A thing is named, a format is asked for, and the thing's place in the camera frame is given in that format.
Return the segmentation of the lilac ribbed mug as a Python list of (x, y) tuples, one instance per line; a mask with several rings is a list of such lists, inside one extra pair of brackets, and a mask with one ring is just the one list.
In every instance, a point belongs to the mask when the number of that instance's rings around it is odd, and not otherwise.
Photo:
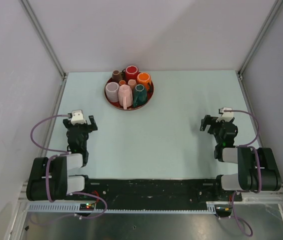
[(109, 82), (105, 86), (106, 97), (111, 103), (116, 103), (119, 101), (119, 96), (118, 96), (119, 87), (120, 86), (117, 82)]

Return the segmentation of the dark green mug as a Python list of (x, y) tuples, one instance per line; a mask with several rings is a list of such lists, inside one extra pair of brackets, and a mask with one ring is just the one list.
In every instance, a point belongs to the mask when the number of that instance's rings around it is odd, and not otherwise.
[(147, 102), (148, 94), (144, 85), (137, 84), (133, 89), (133, 108), (140, 107)]

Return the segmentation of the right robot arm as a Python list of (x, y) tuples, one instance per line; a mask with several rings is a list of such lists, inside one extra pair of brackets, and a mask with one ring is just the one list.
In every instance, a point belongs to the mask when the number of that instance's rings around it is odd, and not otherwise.
[(214, 158), (221, 163), (237, 165), (237, 173), (221, 174), (212, 188), (213, 196), (223, 201), (231, 191), (277, 192), (282, 186), (282, 179), (271, 148), (253, 146), (235, 146), (238, 127), (234, 118), (219, 119), (205, 115), (201, 120), (200, 131), (213, 135), (216, 141)]

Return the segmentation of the tall pink mug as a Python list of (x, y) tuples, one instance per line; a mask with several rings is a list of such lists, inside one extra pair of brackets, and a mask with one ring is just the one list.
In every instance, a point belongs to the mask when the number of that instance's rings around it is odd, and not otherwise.
[(127, 110), (133, 104), (133, 92), (127, 84), (121, 85), (118, 90), (119, 104), (124, 110)]

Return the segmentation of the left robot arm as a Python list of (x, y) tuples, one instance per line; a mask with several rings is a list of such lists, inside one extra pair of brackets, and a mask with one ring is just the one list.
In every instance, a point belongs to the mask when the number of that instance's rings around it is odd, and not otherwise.
[(62, 122), (66, 128), (67, 149), (54, 149), (56, 155), (50, 158), (37, 157), (33, 160), (26, 187), (26, 197), (29, 201), (54, 202), (63, 200), (73, 192), (82, 200), (92, 195), (93, 188), (86, 183), (88, 177), (69, 175), (68, 171), (87, 165), (89, 134), (98, 130), (95, 118), (90, 115), (90, 123), (87, 123), (82, 113), (76, 111), (67, 115), (54, 115), (49, 119), (57, 117), (64, 117)]

